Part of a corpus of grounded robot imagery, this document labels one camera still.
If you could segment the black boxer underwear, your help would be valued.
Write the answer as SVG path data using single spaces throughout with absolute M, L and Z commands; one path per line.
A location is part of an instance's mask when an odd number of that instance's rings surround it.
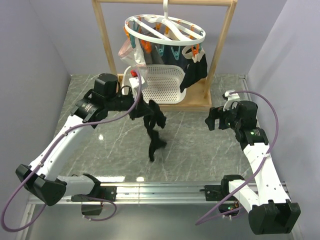
M 159 136 L 159 132 L 155 130 L 155 126 L 158 125 L 162 129 L 166 126 L 166 116 L 160 109 L 160 106 L 152 99 L 148 102 L 148 107 L 151 110 L 151 114 L 145 115 L 143 117 L 144 126 L 146 128 L 147 134 L 150 138 L 150 144 L 148 149 L 149 160 L 153 163 L 155 161 L 154 154 L 158 149 L 163 149 L 166 147 L 167 142 L 162 140 Z

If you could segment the white round clip hanger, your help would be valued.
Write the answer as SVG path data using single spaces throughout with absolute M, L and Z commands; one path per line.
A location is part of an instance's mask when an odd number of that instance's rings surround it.
M 135 47 L 135 40 L 144 43 L 147 49 L 153 43 L 159 46 L 157 51 L 161 55 L 164 46 L 188 47 L 184 54 L 190 54 L 193 62 L 199 62 L 204 51 L 202 43 L 205 40 L 205 30 L 186 20 L 170 17 L 168 13 L 169 2 L 163 1 L 163 15 L 138 14 L 126 19 L 125 32 Z

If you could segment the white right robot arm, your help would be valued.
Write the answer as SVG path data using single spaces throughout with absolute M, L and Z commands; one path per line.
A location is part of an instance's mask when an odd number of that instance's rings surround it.
M 248 212 L 248 222 L 255 235 L 289 234 L 297 222 L 301 209 L 292 202 L 282 186 L 270 154 L 266 132 L 258 127 L 258 105 L 241 100 L 223 106 L 212 107 L 205 119 L 209 130 L 215 129 L 218 120 L 220 130 L 232 129 L 241 150 L 251 167 L 257 192 L 249 186 L 249 180 L 241 175 L 225 175 L 221 180 L 222 201 L 235 198 Z

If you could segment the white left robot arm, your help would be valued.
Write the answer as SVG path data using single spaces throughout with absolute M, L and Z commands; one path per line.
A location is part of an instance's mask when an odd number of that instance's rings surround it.
M 84 195 L 96 201 L 102 192 L 101 182 L 90 174 L 61 176 L 60 173 L 70 156 L 98 125 L 110 123 L 108 113 L 125 112 L 133 115 L 142 102 L 145 80 L 138 70 L 134 71 L 128 85 L 128 93 L 116 75 L 100 74 L 94 86 L 71 110 L 64 126 L 48 147 L 29 165 L 21 164 L 15 171 L 24 188 L 47 206 L 53 206 L 63 197 Z

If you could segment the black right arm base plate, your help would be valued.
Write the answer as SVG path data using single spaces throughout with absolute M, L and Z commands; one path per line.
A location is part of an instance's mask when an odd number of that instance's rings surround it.
M 222 187 L 219 184 L 205 185 L 199 192 L 204 193 L 207 202 L 221 201 L 224 198 Z

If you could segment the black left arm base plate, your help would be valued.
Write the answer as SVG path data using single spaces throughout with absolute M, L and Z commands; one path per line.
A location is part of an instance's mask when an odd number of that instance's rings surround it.
M 72 202 L 92 202 L 108 200 L 114 202 L 116 200 L 117 187 L 112 186 L 95 186 L 89 194 L 77 194 L 71 197 Z

